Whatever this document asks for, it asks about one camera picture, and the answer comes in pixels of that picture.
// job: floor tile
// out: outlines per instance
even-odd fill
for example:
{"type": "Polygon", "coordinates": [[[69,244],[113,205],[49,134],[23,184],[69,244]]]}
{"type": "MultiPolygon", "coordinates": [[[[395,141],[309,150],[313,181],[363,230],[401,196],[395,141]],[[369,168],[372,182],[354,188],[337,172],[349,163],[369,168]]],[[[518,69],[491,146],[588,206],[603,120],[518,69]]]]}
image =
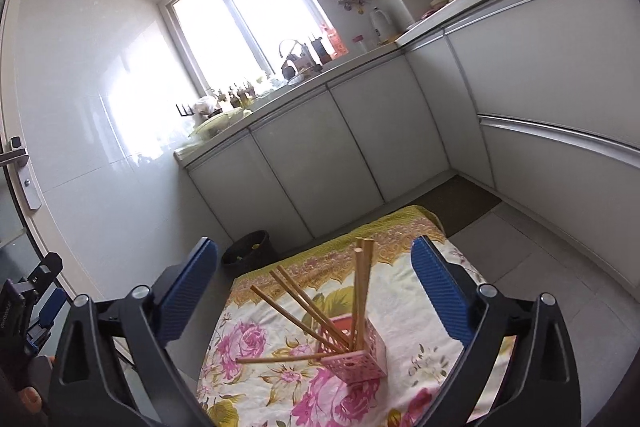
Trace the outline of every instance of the floor tile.
{"type": "Polygon", "coordinates": [[[529,255],[495,285],[516,299],[533,301],[542,292],[553,294],[566,322],[593,298],[593,292],[582,281],[545,251],[529,255]]]}
{"type": "Polygon", "coordinates": [[[580,380],[582,425],[607,402],[624,377],[640,341],[598,297],[568,325],[580,380]]]}
{"type": "Polygon", "coordinates": [[[489,212],[449,238],[489,282],[496,282],[532,253],[532,240],[489,212]]]}
{"type": "Polygon", "coordinates": [[[592,291],[598,291],[608,279],[608,276],[587,256],[516,208],[507,203],[501,203],[494,208],[493,212],[573,271],[592,291]]]}
{"type": "Polygon", "coordinates": [[[597,296],[640,339],[640,303],[610,277],[607,277],[597,296]]]}

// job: white kitchen cabinet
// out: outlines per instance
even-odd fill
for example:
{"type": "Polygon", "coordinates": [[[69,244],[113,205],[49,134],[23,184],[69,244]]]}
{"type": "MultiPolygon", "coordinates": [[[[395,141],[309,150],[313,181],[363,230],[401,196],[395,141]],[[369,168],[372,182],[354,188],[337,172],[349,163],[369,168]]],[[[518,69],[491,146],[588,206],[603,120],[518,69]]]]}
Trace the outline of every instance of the white kitchen cabinet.
{"type": "Polygon", "coordinates": [[[329,88],[385,201],[449,168],[429,106],[404,57],[329,88]]]}
{"type": "Polygon", "coordinates": [[[448,37],[480,113],[640,146],[638,0],[529,0],[448,37]]]}
{"type": "Polygon", "coordinates": [[[500,194],[545,217],[640,283],[640,169],[606,155],[483,126],[500,194]]]}
{"type": "Polygon", "coordinates": [[[455,58],[440,37],[406,54],[454,169],[494,186],[476,109],[455,58]]]}
{"type": "Polygon", "coordinates": [[[219,152],[214,150],[190,176],[234,241],[254,230],[267,230],[275,250],[282,253],[311,240],[248,133],[219,152]]]}
{"type": "Polygon", "coordinates": [[[327,90],[292,102],[252,134],[314,237],[383,204],[327,90]]]}

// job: blue gripper pad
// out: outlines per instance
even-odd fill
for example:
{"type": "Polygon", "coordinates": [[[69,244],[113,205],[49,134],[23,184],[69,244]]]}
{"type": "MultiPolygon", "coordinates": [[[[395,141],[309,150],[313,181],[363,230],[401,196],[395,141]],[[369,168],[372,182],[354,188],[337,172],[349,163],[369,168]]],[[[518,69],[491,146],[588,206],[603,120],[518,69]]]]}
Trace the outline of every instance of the blue gripper pad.
{"type": "Polygon", "coordinates": [[[66,293],[62,288],[56,288],[47,300],[46,304],[40,310],[38,315],[38,323],[41,328],[50,328],[53,321],[66,302],[66,293]]]}
{"type": "Polygon", "coordinates": [[[475,335],[468,322],[468,302],[447,269],[449,263],[434,249],[418,237],[411,247],[411,264],[447,333],[466,348],[475,335]]]}
{"type": "Polygon", "coordinates": [[[153,331],[162,347],[180,338],[216,271],[218,248],[203,237],[183,264],[170,266],[153,286],[153,331]]]}

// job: chopstick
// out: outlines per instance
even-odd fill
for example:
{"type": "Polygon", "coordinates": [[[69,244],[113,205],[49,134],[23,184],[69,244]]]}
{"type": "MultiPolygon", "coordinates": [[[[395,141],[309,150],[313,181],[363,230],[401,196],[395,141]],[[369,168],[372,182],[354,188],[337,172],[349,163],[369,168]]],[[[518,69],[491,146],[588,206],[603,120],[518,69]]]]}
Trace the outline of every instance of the chopstick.
{"type": "Polygon", "coordinates": [[[333,357],[335,353],[315,353],[313,355],[299,355],[296,357],[273,357],[271,359],[236,359],[236,363],[278,363],[296,362],[298,360],[320,360],[324,357],[333,357]]]}
{"type": "Polygon", "coordinates": [[[306,296],[308,299],[308,296],[302,291],[302,288],[300,288],[300,286],[298,286],[295,281],[293,279],[291,279],[289,276],[289,274],[287,273],[287,271],[282,268],[281,266],[277,267],[278,270],[280,270],[281,273],[286,274],[287,276],[287,282],[289,282],[289,284],[291,284],[291,286],[293,287],[293,289],[291,289],[286,282],[284,282],[276,272],[274,272],[273,270],[271,270],[269,273],[270,275],[276,280],[276,282],[282,286],[282,288],[284,289],[284,291],[286,291],[289,295],[291,295],[293,297],[293,300],[295,302],[297,302],[300,307],[307,312],[309,315],[311,315],[311,317],[313,317],[318,323],[322,324],[324,326],[324,330],[326,331],[326,333],[336,342],[340,342],[344,347],[349,347],[349,341],[347,340],[347,338],[345,338],[342,334],[341,331],[338,330],[338,328],[336,328],[334,326],[334,324],[331,322],[331,320],[329,318],[327,318],[321,311],[319,308],[317,308],[315,305],[313,307],[311,307],[309,304],[307,304],[307,302],[305,300],[303,300],[303,298],[306,296]]]}
{"type": "MultiPolygon", "coordinates": [[[[342,333],[335,326],[335,324],[332,322],[332,320],[329,317],[324,315],[322,310],[320,308],[318,308],[318,306],[316,306],[315,302],[313,302],[313,299],[311,297],[309,297],[305,293],[305,291],[298,285],[298,283],[296,283],[293,280],[293,277],[291,277],[289,275],[289,272],[287,272],[280,265],[276,266],[276,268],[282,274],[282,276],[287,280],[287,282],[291,285],[291,287],[299,294],[299,296],[302,297],[306,301],[306,303],[308,304],[309,308],[311,308],[313,310],[313,312],[318,316],[318,318],[316,318],[316,320],[324,325],[324,329],[327,330],[327,333],[331,334],[332,337],[335,337],[338,341],[340,341],[341,344],[344,344],[345,347],[349,347],[349,339],[347,338],[347,336],[344,333],[342,333]]],[[[296,299],[296,301],[298,302],[298,304],[300,304],[300,306],[305,308],[303,306],[303,304],[300,301],[298,301],[298,299],[296,299]]],[[[311,316],[313,316],[313,313],[310,313],[309,310],[307,310],[307,309],[305,309],[305,310],[307,311],[307,313],[309,313],[311,316]]]]}
{"type": "Polygon", "coordinates": [[[276,310],[280,315],[283,315],[286,319],[289,319],[291,322],[293,322],[297,327],[299,327],[305,333],[311,335],[313,338],[315,338],[315,340],[317,340],[318,342],[324,344],[327,347],[327,349],[331,349],[332,351],[335,351],[336,353],[344,353],[344,351],[342,349],[340,349],[340,347],[335,346],[335,344],[332,344],[328,340],[326,340],[326,339],[322,338],[320,335],[318,335],[314,330],[312,330],[311,328],[308,328],[307,326],[305,326],[297,318],[295,318],[293,315],[291,315],[289,312],[287,312],[282,306],[276,304],[276,302],[274,302],[273,299],[271,299],[268,295],[265,295],[265,293],[263,293],[256,286],[252,285],[251,289],[256,295],[259,295],[262,298],[262,300],[264,300],[269,306],[271,306],[274,310],[276,310]]]}
{"type": "Polygon", "coordinates": [[[358,288],[358,308],[356,316],[356,335],[355,349],[361,350],[365,347],[367,327],[366,327],[366,308],[367,294],[369,293],[369,280],[371,276],[371,263],[373,260],[373,248],[375,246],[373,239],[363,239],[360,244],[361,248],[356,248],[356,269],[357,269],[357,288],[358,288]]]}
{"type": "Polygon", "coordinates": [[[358,252],[362,250],[363,239],[361,237],[356,239],[356,248],[353,250],[353,306],[351,307],[351,334],[349,339],[349,350],[353,351],[356,347],[356,330],[358,328],[358,302],[360,301],[359,284],[360,261],[358,260],[358,252]]]}

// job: white tiled wall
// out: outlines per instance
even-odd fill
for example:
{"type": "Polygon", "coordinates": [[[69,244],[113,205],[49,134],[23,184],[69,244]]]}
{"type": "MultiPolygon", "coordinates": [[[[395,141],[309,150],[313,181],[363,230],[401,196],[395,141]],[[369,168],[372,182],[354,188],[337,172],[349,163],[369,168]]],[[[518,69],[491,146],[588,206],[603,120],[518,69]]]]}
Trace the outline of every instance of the white tiled wall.
{"type": "Polygon", "coordinates": [[[229,238],[172,152],[196,92],[148,0],[21,0],[20,119],[66,243],[107,298],[229,238]]]}

